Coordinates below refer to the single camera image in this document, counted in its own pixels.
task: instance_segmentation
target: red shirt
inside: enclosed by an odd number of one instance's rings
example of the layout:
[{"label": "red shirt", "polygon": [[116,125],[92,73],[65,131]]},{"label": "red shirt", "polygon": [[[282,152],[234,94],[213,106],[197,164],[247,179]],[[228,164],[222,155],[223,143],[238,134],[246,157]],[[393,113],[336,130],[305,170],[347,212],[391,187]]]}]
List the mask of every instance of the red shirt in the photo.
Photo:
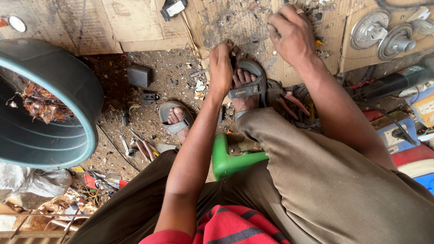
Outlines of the red shirt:
[{"label": "red shirt", "polygon": [[243,206],[217,205],[205,215],[194,238],[175,230],[159,231],[139,244],[291,244],[262,213]]}]

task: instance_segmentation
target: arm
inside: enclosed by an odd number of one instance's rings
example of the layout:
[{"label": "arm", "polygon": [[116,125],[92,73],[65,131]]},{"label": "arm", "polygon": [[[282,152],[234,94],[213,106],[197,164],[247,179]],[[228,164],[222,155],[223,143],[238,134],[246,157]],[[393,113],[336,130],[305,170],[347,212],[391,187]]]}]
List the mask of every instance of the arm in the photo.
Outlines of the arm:
[{"label": "arm", "polygon": [[169,173],[154,232],[178,230],[191,237],[196,232],[197,199],[208,175],[221,104],[232,82],[231,47],[226,42],[210,52],[210,89]]},{"label": "arm", "polygon": [[377,132],[316,54],[312,27],[303,13],[296,13],[298,9],[297,5],[284,4],[269,17],[270,38],[276,51],[305,82],[325,135],[387,169],[397,170]]}]

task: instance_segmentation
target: sandal logo text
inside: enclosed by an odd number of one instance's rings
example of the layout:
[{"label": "sandal logo text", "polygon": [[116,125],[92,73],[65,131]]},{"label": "sandal logo text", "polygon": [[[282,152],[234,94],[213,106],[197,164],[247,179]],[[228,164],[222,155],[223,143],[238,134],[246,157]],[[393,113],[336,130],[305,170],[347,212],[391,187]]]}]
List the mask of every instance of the sandal logo text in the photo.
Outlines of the sandal logo text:
[{"label": "sandal logo text", "polygon": [[243,94],[243,93],[246,93],[246,90],[244,90],[244,91],[241,91],[241,92],[236,92],[236,93],[235,93],[235,95],[238,95],[238,94]]}]

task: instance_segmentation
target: cardboard sheet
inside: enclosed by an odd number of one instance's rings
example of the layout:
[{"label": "cardboard sheet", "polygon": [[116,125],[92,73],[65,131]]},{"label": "cardboard sheet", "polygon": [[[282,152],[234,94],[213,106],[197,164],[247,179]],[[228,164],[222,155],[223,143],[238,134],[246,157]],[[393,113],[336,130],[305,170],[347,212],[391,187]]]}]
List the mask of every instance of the cardboard sheet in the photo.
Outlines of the cardboard sheet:
[{"label": "cardboard sheet", "polygon": [[73,55],[180,48],[186,32],[181,17],[165,22],[164,0],[0,0],[0,14],[21,18],[27,31],[0,28],[0,39],[35,38]]},{"label": "cardboard sheet", "polygon": [[[345,26],[345,8],[340,0],[331,10],[317,9],[322,12],[320,21],[314,19],[316,36],[320,36],[326,45],[320,46],[330,54],[325,60],[329,70],[335,74],[338,70],[340,47]],[[233,2],[190,1],[185,10],[191,27],[194,43],[207,67],[209,50],[225,39],[233,40],[247,58],[256,60],[265,70],[268,78],[281,81],[284,86],[299,84],[302,80],[294,69],[278,55],[273,55],[274,47],[268,36],[266,18],[277,12],[283,5],[281,0]]]},{"label": "cardboard sheet", "polygon": [[[405,4],[416,4],[423,1],[420,0],[409,0],[405,1]],[[401,1],[399,0],[388,0],[390,4],[399,5]],[[348,11],[348,18],[345,27],[344,40],[342,42],[342,59],[340,63],[340,72],[345,72],[357,68],[361,68],[364,66],[383,63],[377,58],[377,49],[378,44],[362,50],[355,50],[350,45],[350,36],[351,30],[356,22],[366,13],[377,9],[378,5],[374,2],[374,0],[365,0],[363,4],[357,4],[357,1],[353,1],[352,7]],[[434,6],[428,7],[432,13],[434,13]],[[405,12],[391,12],[390,13],[390,24],[388,30],[391,30],[393,27],[398,24],[404,23],[408,17],[410,17],[416,10],[413,11],[405,11]],[[431,14],[430,18],[434,20],[434,14]],[[416,46],[409,52],[400,53],[395,58],[403,57],[405,55],[409,55],[412,53],[419,52],[426,48],[434,46],[434,36],[433,35],[421,35],[417,32],[413,32],[412,36],[413,40],[416,40]]]}]

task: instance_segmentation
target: gray sandal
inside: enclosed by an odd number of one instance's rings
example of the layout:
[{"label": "gray sandal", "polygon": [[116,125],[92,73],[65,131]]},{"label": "gray sandal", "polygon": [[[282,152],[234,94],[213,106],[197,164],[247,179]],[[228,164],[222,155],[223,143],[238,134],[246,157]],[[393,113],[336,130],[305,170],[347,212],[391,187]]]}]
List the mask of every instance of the gray sandal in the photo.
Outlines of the gray sandal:
[{"label": "gray sandal", "polygon": [[259,107],[265,108],[265,93],[267,92],[267,82],[265,78],[265,72],[253,60],[250,59],[240,59],[238,63],[238,68],[250,72],[257,76],[256,80],[242,87],[229,90],[229,99],[248,97],[252,95],[259,94]]},{"label": "gray sandal", "polygon": [[[184,111],[184,115],[182,116],[180,122],[170,125],[168,123],[170,109],[176,107],[182,108],[182,110]],[[184,128],[193,125],[194,122],[193,116],[188,110],[188,108],[184,104],[175,101],[163,103],[160,106],[158,114],[160,115],[160,120],[163,124],[163,127],[170,133],[170,135],[177,135],[178,132],[182,131]]]}]

